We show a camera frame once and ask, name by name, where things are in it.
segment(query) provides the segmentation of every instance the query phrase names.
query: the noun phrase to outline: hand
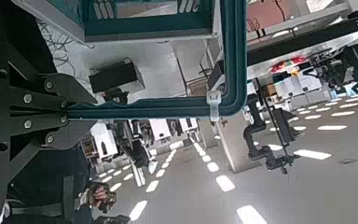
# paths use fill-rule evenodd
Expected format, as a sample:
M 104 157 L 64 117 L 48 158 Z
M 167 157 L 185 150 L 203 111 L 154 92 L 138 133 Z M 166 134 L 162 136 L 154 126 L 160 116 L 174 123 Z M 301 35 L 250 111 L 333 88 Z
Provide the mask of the hand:
M 101 203 L 107 198 L 106 190 L 103 187 L 97 188 L 94 192 L 89 192 L 89 204 L 93 207 L 100 207 Z

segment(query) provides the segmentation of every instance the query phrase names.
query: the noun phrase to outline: ceiling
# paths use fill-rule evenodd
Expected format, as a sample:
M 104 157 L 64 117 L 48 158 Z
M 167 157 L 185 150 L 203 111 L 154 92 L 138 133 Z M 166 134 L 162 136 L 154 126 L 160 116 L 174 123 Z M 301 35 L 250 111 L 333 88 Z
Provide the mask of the ceiling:
M 178 149 L 165 175 L 156 178 L 146 174 L 147 184 L 143 188 L 138 189 L 133 179 L 123 181 L 130 170 L 114 176 L 109 184 L 122 183 L 122 186 L 117 190 L 117 204 L 109 215 L 128 216 L 138 202 L 147 201 L 145 210 L 134 223 L 240 224 L 236 210 L 245 205 L 251 205 L 268 224 L 358 223 L 358 106 L 339 108 L 347 104 L 348 99 L 353 98 L 331 105 L 328 111 L 316 112 L 325 102 L 313 108 L 310 114 L 297 113 L 299 120 L 291 123 L 307 129 L 305 136 L 291 144 L 289 152 L 308 149 L 332 155 L 324 161 L 301 158 L 290 168 L 289 175 L 282 175 L 279 170 L 269 172 L 264 166 L 234 175 L 227 168 L 221 147 L 206 150 L 211 161 L 219 167 L 214 173 L 208 170 L 208 162 L 201 159 L 195 148 Z M 344 110 L 356 113 L 346 117 L 331 116 Z M 305 119 L 315 114 L 321 117 Z M 348 127 L 341 131 L 318 131 L 319 126 L 338 124 Z M 260 145 L 278 143 L 270 127 L 255 137 Z M 158 170 L 167 157 L 168 154 L 158 156 Z M 338 163 L 347 158 L 357 162 Z M 220 175 L 226 175 L 235 189 L 223 192 L 216 184 Z M 154 180 L 158 180 L 157 188 L 146 193 L 147 185 Z

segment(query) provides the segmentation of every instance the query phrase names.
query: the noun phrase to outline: bolt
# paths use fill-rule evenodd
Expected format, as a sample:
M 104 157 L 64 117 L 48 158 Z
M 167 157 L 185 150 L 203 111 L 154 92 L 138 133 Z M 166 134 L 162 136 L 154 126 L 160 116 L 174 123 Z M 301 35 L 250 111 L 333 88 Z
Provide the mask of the bolt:
M 66 106 L 67 106 L 66 101 L 62 101 L 62 103 L 61 103 L 61 107 L 62 107 L 62 108 L 66 108 Z
M 68 118 L 66 116 L 62 116 L 62 118 L 61 118 L 62 123 L 65 123 L 67 120 L 68 120 Z
M 31 127 L 32 127 L 32 122 L 30 120 L 24 122 L 24 128 L 30 129 Z
M 47 82 L 46 83 L 46 87 L 48 88 L 48 89 L 51 89 L 51 88 L 53 88 L 53 83 L 52 82 Z
M 54 137 L 51 135 L 48 137 L 48 143 L 51 144 L 54 141 Z
M 24 95 L 24 102 L 26 104 L 30 104 L 32 102 L 32 95 L 31 94 L 25 94 Z

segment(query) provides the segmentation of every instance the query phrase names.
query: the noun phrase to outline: metal rod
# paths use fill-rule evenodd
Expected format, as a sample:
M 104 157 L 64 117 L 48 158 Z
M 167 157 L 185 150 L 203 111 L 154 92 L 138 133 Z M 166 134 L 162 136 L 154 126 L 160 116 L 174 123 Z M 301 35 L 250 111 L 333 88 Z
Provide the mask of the metal rod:
M 272 122 L 272 124 L 273 124 L 274 127 L 275 127 L 275 132 L 276 132 L 276 134 L 278 135 L 279 141 L 281 142 L 281 146 L 283 147 L 284 154 L 285 154 L 286 156 L 288 156 L 286 147 L 288 147 L 289 144 L 288 144 L 288 143 L 285 144 L 285 143 L 283 142 L 283 140 L 282 140 L 281 132 L 280 132 L 279 129 L 278 129 L 278 125 L 277 125 L 277 123 L 276 123 L 275 117 L 274 117 L 274 115 L 272 114 L 272 112 L 271 112 L 271 110 L 270 110 L 270 108 L 269 108 L 269 102 L 267 101 L 266 96 L 264 95 L 264 93 L 261 91 L 260 81 L 258 80 L 258 78 L 256 78 L 255 81 L 256 81 L 256 83 L 257 83 L 257 88 L 258 88 L 258 90 L 260 91 L 261 98 L 263 99 L 264 104 L 266 105 L 267 111 L 268 111 L 268 113 L 269 113 L 269 117 L 271 118 L 271 122 Z

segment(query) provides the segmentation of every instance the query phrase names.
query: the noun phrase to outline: fluorescent light panel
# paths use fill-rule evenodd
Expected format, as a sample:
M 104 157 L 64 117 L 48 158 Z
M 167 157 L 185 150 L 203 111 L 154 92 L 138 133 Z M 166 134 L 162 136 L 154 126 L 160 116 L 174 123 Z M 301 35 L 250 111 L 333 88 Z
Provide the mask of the fluorescent light panel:
M 235 189 L 235 185 L 226 175 L 220 175 L 216 178 L 217 184 L 220 186 L 223 192 L 231 191 Z
M 127 174 L 126 177 L 124 177 L 124 181 L 129 180 L 133 177 L 133 174 Z
M 267 224 L 267 221 L 251 205 L 237 209 L 237 214 L 243 224 Z
M 354 113 L 355 113 L 355 111 L 344 111 L 344 112 L 334 113 L 334 114 L 332 114 L 331 116 L 332 116 L 332 117 L 342 117 L 342 116 L 352 115 L 352 114 L 354 114 Z
M 121 187 L 121 183 L 116 183 L 112 188 L 110 188 L 110 191 L 111 192 L 114 192 L 114 191 L 116 191 L 118 188 L 120 188 Z
M 126 165 L 126 166 L 124 166 L 124 168 L 123 168 L 123 170 L 128 170 L 128 169 L 130 169 L 130 165 Z
M 198 143 L 195 143 L 194 147 L 196 148 L 197 151 L 203 151 L 202 147 Z
M 168 162 L 165 162 L 164 164 L 162 164 L 161 168 L 167 169 L 168 166 L 170 166 L 170 164 Z
M 357 106 L 358 103 L 353 103 L 353 104 L 345 104 L 345 105 L 341 105 L 339 108 L 348 108 L 348 107 L 353 107 L 353 106 Z
M 338 131 L 346 129 L 348 126 L 346 125 L 325 125 L 318 128 L 321 131 Z
M 179 141 L 179 142 L 170 144 L 170 149 L 177 149 L 177 148 L 181 148 L 184 146 L 185 146 L 185 143 L 183 141 Z
M 203 156 L 203 157 L 202 157 L 202 160 L 205 161 L 205 162 L 208 162 L 208 161 L 211 160 L 211 157 L 208 156 L 208 155 L 206 155 L 206 156 Z
M 337 102 L 337 101 L 340 101 L 340 100 L 342 100 L 342 98 L 333 99 L 330 102 Z
M 147 201 L 138 202 L 130 213 L 131 221 L 138 220 L 147 206 Z
M 319 119 L 322 115 L 311 115 L 311 116 L 307 116 L 305 117 L 305 119 Z
M 215 162 L 208 163 L 207 167 L 208 167 L 208 170 L 212 173 L 219 170 L 219 166 Z
M 157 185 L 158 185 L 158 180 L 152 181 L 152 182 L 149 184 L 149 186 L 147 187 L 146 193 L 150 193 L 150 192 L 155 191 L 156 188 L 157 188 Z
M 296 131 L 304 131 L 304 130 L 307 129 L 307 127 L 306 127 L 306 126 L 296 126 L 296 127 L 294 127 L 294 129 L 295 129 Z
M 309 110 L 304 110 L 304 111 L 301 111 L 300 114 L 309 114 L 310 111 Z
M 327 111 L 329 109 L 331 109 L 331 107 L 323 107 L 323 108 L 316 109 L 316 112 L 323 112 L 323 111 Z
M 278 146 L 278 145 L 268 144 L 268 146 L 271 148 L 272 151 L 278 151 L 283 149 L 282 146 Z
M 105 178 L 105 179 L 103 179 L 103 183 L 106 183 L 106 182 L 108 182 L 109 180 L 111 180 L 112 179 L 112 176 L 108 176 L 107 178 Z
M 295 151 L 294 153 L 298 156 L 308 157 L 308 158 L 312 158 L 315 160 L 321 160 L 321 161 L 331 157 L 331 154 L 328 154 L 328 153 L 311 151 L 311 150 L 306 150 L 306 149 L 300 149 L 300 150 Z
M 156 178 L 160 178 L 160 177 L 164 176 L 164 174 L 165 174 L 165 170 L 164 170 L 164 169 L 161 169 L 161 170 L 159 170 L 159 171 L 157 172 Z
M 337 105 L 337 104 L 338 104 L 338 102 L 332 102 L 332 103 L 327 103 L 327 104 L 325 104 L 325 106 Z
M 116 171 L 113 175 L 120 175 L 121 171 Z
M 349 100 L 346 100 L 345 102 L 350 103 L 350 102 L 355 102 L 358 101 L 358 97 L 357 98 L 351 98 Z

